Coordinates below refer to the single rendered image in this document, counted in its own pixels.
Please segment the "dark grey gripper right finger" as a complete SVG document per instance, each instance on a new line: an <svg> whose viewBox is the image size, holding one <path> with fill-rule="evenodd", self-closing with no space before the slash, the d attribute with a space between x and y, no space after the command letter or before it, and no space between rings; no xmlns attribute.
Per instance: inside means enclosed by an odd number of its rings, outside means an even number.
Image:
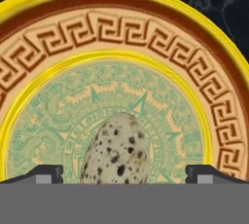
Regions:
<svg viewBox="0 0 249 224"><path fill-rule="evenodd" d="M186 174L187 184L246 184L245 180L225 175L210 165L187 165Z"/></svg>

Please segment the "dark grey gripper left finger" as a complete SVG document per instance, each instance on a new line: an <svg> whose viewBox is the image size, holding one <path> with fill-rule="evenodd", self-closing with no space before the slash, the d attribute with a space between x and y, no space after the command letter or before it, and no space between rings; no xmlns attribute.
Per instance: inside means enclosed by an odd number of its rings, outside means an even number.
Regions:
<svg viewBox="0 0 249 224"><path fill-rule="evenodd" d="M62 165L39 165L26 174L9 178L3 184L62 184Z"/></svg>

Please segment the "speckled egg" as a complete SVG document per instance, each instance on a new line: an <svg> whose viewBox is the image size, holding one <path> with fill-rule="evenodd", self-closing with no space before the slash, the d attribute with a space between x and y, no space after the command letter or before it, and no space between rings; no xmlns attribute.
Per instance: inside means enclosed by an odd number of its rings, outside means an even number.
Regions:
<svg viewBox="0 0 249 224"><path fill-rule="evenodd" d="M83 184L146 184L149 148L143 128L128 113L110 117L97 131L82 163Z"/></svg>

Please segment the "yellow rimmed patterned plate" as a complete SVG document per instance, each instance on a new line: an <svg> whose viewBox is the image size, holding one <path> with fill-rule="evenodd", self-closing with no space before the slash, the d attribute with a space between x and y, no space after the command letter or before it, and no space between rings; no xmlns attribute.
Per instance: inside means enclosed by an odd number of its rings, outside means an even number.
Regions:
<svg viewBox="0 0 249 224"><path fill-rule="evenodd" d="M143 126L156 183L188 164L249 181L249 62L180 0L0 2L0 181L60 164L75 183L112 115Z"/></svg>

